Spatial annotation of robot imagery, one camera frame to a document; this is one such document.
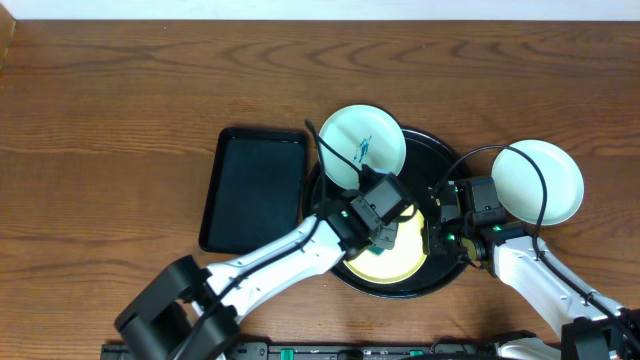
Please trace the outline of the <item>yellow plate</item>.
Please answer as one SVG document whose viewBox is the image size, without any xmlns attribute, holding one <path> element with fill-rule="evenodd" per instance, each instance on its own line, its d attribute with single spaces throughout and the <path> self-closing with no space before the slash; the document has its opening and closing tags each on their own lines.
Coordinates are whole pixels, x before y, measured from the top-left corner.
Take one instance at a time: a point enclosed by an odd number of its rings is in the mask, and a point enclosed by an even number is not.
<svg viewBox="0 0 640 360">
<path fill-rule="evenodd" d="M 394 284 L 414 275 L 427 259 L 423 250 L 424 216 L 418 211 L 410 221 L 399 224 L 392 250 L 375 255 L 368 249 L 344 265 L 357 277 L 375 284 Z"/>
</svg>

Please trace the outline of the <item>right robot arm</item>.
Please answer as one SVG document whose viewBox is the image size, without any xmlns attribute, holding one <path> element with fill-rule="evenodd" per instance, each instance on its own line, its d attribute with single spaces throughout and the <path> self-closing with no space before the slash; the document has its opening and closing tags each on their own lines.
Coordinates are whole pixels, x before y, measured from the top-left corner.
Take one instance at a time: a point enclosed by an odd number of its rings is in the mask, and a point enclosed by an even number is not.
<svg viewBox="0 0 640 360">
<path fill-rule="evenodd" d="M 559 336 L 554 348 L 526 332 L 493 342 L 506 359 L 636 359 L 639 313 L 583 281 L 521 222 L 507 222 L 490 178 L 437 184 L 440 213 L 429 221 L 428 251 L 487 271 L 517 291 Z"/>
</svg>

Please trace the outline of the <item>green scouring sponge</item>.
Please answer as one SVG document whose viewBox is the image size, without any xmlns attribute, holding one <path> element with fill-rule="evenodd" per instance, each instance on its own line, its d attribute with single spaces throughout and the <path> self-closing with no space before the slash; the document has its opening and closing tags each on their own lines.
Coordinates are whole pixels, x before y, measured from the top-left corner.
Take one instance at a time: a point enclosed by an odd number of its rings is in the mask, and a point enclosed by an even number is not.
<svg viewBox="0 0 640 360">
<path fill-rule="evenodd" d="M 368 250 L 375 255 L 381 255 L 384 252 L 383 248 L 376 247 L 376 246 L 370 246 Z"/>
</svg>

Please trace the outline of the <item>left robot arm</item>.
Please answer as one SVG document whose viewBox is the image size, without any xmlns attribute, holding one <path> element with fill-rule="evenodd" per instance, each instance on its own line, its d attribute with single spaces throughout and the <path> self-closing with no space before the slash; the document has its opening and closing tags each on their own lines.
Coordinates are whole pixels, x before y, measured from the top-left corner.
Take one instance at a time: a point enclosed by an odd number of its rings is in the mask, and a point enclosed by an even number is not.
<svg viewBox="0 0 640 360">
<path fill-rule="evenodd" d="M 199 266 L 182 257 L 116 317 L 114 327 L 137 359 L 216 359 L 241 321 L 290 286 L 358 256 L 405 206 L 358 197 L 331 201 L 290 233 L 234 260 Z"/>
</svg>

